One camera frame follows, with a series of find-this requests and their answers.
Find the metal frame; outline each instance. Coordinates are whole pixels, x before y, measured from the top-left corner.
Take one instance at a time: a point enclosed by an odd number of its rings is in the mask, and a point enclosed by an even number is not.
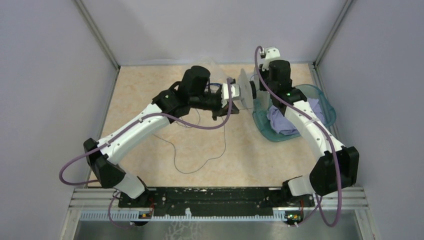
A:
[[[319,51],[316,60],[310,62],[309,70],[313,78],[314,84],[319,87],[325,95],[326,89],[319,72],[319,65],[322,62],[323,57],[325,56],[327,50],[331,46],[343,20],[346,17],[351,6],[355,3],[356,0],[346,0],[343,8],[340,11],[328,37],[326,38],[322,48]],[[116,77],[118,77],[120,65],[116,61],[112,51],[110,50],[108,44],[103,38],[101,32],[99,31],[96,23],[92,19],[90,13],[88,12],[86,6],[84,5],[82,0],[72,0],[74,2],[76,8],[80,12],[82,18],[84,19],[87,27],[95,37],[97,43],[102,49],[105,56],[108,58],[110,63],[116,69]],[[106,107],[105,115],[103,116],[103,123],[101,128],[99,129],[98,135],[100,136],[102,133],[102,129],[104,123],[106,121],[106,114],[109,109],[110,102],[112,100],[112,95],[114,91],[115,85],[112,88],[110,93],[110,97],[108,99],[108,104]],[[340,137],[339,130],[337,125],[334,124],[330,128],[331,133],[337,138]],[[72,199],[69,204],[68,212],[66,215],[65,222],[63,224],[62,232],[60,235],[60,239],[63,240],[72,240],[74,239],[78,222],[79,221],[89,221],[89,220],[97,220],[97,221],[105,221],[107,218],[107,209],[112,200],[113,189],[102,189],[102,188],[77,188],[74,190],[72,195]],[[334,211],[337,208],[337,194],[331,193],[329,195],[324,196],[323,201],[321,203],[322,208],[324,210]],[[370,208],[368,206],[368,201],[362,187],[349,187],[343,189],[342,195],[342,205],[343,210],[354,210],[355,217],[357,220],[358,230],[364,240],[379,240],[380,235],[378,234],[374,218],[371,214]],[[313,208],[307,207],[305,210],[312,210]],[[190,213],[187,213],[186,216],[181,217],[154,217],[150,219],[151,221],[281,221],[282,215],[281,213],[284,211],[292,211],[299,210],[297,207],[279,207],[274,208],[274,216],[269,217],[193,217]],[[149,212],[148,208],[119,208],[118,201],[115,201],[112,204],[111,213],[112,218],[115,221],[134,221],[135,216],[139,213]]]
[[[118,68],[116,70],[116,75],[115,75],[115,78],[114,78],[114,81],[113,81],[113,86],[110,88],[110,92],[109,92],[108,97],[107,97],[106,108],[104,110],[103,116],[101,116],[101,124],[100,124],[100,127],[99,127],[96,135],[95,135],[97,139],[100,139],[100,137],[102,136],[103,128],[105,127],[106,117],[108,115],[109,107],[111,106],[112,97],[114,95],[115,87],[117,85],[119,73],[120,73],[120,68]],[[86,176],[85,179],[87,181],[90,180],[91,173],[92,173],[92,170],[91,170],[91,168],[88,167],[87,173],[85,175]]]
[[[94,22],[93,18],[91,17],[89,11],[87,10],[86,5],[83,3],[82,0],[72,0],[72,2],[75,4],[76,8],[78,9],[79,13],[84,19],[85,24],[87,25],[90,32],[93,34],[95,40],[97,41],[104,55],[107,57],[110,63],[115,67],[115,69],[119,71],[121,66],[116,61],[114,54],[112,53],[111,49],[106,43],[105,38],[103,38],[103,35],[100,33],[100,30],[97,27],[96,23]]]

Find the cable tie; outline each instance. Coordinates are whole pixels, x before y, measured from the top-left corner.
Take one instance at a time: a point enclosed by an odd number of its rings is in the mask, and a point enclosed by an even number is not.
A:
[[[319,121],[320,119],[318,117],[313,117],[312,119],[310,119],[309,121],[305,122],[304,126],[308,126],[309,124],[313,124],[314,122]]]

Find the beige floor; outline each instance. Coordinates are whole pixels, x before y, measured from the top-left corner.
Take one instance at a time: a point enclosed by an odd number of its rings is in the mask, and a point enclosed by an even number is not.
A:
[[[219,67],[233,78],[239,76],[241,68],[253,72],[253,65]],[[179,65],[122,67],[103,136],[139,114],[160,91],[180,81],[185,68]],[[307,64],[292,64],[291,78],[293,85],[313,83]],[[200,110],[199,114],[202,126],[214,126],[222,121],[213,121],[208,111]],[[197,123],[199,117],[192,109],[184,120]],[[225,148],[223,128],[200,130],[173,123],[156,135],[174,143],[176,165],[183,172],[198,169],[207,159],[219,157]],[[252,187],[280,186],[287,179],[308,174],[315,164],[311,150],[301,137],[270,142],[259,133],[247,110],[231,115],[225,125],[225,140],[223,156],[208,161],[201,170],[192,174],[178,172],[174,166],[172,145],[153,135],[127,154],[121,165],[152,187]]]

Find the thin wire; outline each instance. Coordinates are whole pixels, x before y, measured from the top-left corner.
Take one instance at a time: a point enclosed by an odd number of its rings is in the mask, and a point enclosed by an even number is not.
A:
[[[206,87],[207,87],[207,86],[221,87],[221,86],[222,86],[222,84],[221,84],[221,83],[214,83],[214,82],[212,82],[212,83],[209,83],[208,85],[206,85]]]
[[[253,74],[253,75],[250,77],[250,81],[252,81],[252,78],[253,78],[254,76],[257,76],[257,75],[258,75],[257,73]]]
[[[114,225],[115,227],[120,228],[120,229],[130,229],[130,228],[134,227],[134,225],[132,225],[131,222],[129,223],[130,224],[129,226],[120,226],[116,222],[114,222],[114,220],[112,219],[112,216],[111,216],[112,204],[114,203],[115,199],[119,199],[118,194],[120,194],[120,193],[121,193],[121,191],[116,190],[112,194],[112,200],[110,201],[109,207],[107,208],[107,217],[109,218],[110,223],[112,225]]]
[[[155,210],[155,202],[153,200],[153,197],[151,197],[149,200],[150,200],[151,204],[150,204],[150,207],[148,208],[149,209],[148,214],[150,215],[150,218],[152,218],[153,211]]]
[[[226,79],[227,84],[228,85],[231,85],[232,80],[233,79],[230,78],[230,77],[227,78]],[[144,115],[144,116],[141,117],[141,119],[137,119],[134,122],[132,122],[131,124],[129,124],[127,127],[125,127],[122,131],[120,131],[118,134],[116,134],[114,137],[112,137],[107,143],[105,143],[105,144],[103,144],[103,145],[101,145],[101,146],[99,146],[99,147],[97,147],[97,148],[95,148],[95,149],[93,149],[91,151],[88,151],[88,152],[86,152],[84,154],[81,154],[81,155],[79,155],[79,156],[71,159],[67,163],[65,163],[65,165],[59,171],[59,180],[63,184],[65,184],[65,185],[71,185],[71,186],[78,186],[78,185],[83,185],[83,184],[89,184],[89,183],[98,182],[98,180],[89,180],[89,181],[82,181],[82,182],[69,182],[69,181],[66,181],[64,179],[63,174],[64,174],[65,170],[71,164],[75,163],[76,161],[78,161],[78,160],[80,160],[80,159],[82,159],[84,157],[89,156],[90,154],[93,154],[93,153],[95,153],[95,152],[103,149],[104,147],[108,146],[108,144],[113,143],[117,138],[119,138],[120,136],[122,136],[124,133],[126,133],[128,130],[130,130],[132,127],[134,127],[136,124],[142,123],[144,120],[146,120],[148,118],[151,118],[151,117],[156,117],[156,116],[167,117],[168,119],[172,119],[174,121],[183,123],[183,124],[185,124],[187,126],[190,126],[192,128],[196,128],[196,129],[203,129],[203,130],[219,129],[220,127],[224,126],[228,122],[228,120],[230,119],[231,110],[233,109],[233,98],[232,98],[232,93],[231,93],[231,88],[230,87],[228,88],[228,98],[229,98],[228,99],[228,111],[227,111],[226,117],[225,117],[224,121],[221,124],[218,124],[216,126],[199,126],[199,125],[195,125],[195,124],[186,122],[184,120],[178,119],[175,116],[172,116],[172,115],[169,115],[169,114],[166,114],[166,113],[162,113],[162,112],[157,112],[157,113],[151,113],[151,114]]]
[[[175,167],[175,169],[178,171],[178,172],[180,172],[180,173],[182,173],[182,174],[194,174],[194,173],[196,173],[196,172],[198,172],[198,171],[200,171],[208,162],[209,162],[209,160],[216,160],[216,159],[219,159],[219,158],[221,158],[223,155],[224,155],[224,153],[226,152],[226,150],[227,150],[227,140],[226,140],[226,133],[225,133],[225,125],[224,125],[224,151],[222,151],[222,153],[221,153],[221,155],[219,155],[219,156],[217,156],[217,157],[212,157],[212,158],[209,158],[209,159],[207,159],[204,163],[203,163],[203,165],[202,166],[200,166],[198,169],[196,169],[196,170],[194,170],[194,171],[190,171],[190,172],[184,172],[184,171],[181,171],[178,167],[177,167],[177,148],[175,147],[175,144],[173,144],[172,142],[170,142],[170,141],[168,141],[168,140],[165,140],[165,139],[163,139],[162,137],[160,137],[160,136],[157,136],[157,135],[155,135],[155,134],[153,134],[153,136],[155,136],[156,138],[158,138],[158,139],[160,139],[160,140],[162,140],[162,141],[165,141],[165,142],[167,142],[167,143],[169,143],[169,144],[171,144],[172,145],[172,147],[173,147],[173,166]]]
[[[196,125],[199,125],[199,123],[200,123],[200,113],[199,113],[199,111],[196,108],[194,110],[196,110],[197,116],[199,117],[199,120],[197,121]],[[178,124],[179,126],[181,126],[183,128],[187,128],[187,129],[191,129],[192,128],[192,126],[187,126],[187,125],[182,124],[182,123],[179,123],[179,122],[176,122],[176,124]]]
[[[300,215],[304,214],[304,200],[300,200]]]

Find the black mounting plate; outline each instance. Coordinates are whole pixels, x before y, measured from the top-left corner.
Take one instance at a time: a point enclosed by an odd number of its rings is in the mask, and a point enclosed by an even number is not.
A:
[[[149,208],[155,216],[184,216],[190,208],[194,217],[272,216],[273,208],[300,207],[287,203],[279,187],[150,187],[148,196],[131,199],[121,193],[120,208]],[[313,207],[312,195],[302,196],[304,207]]]

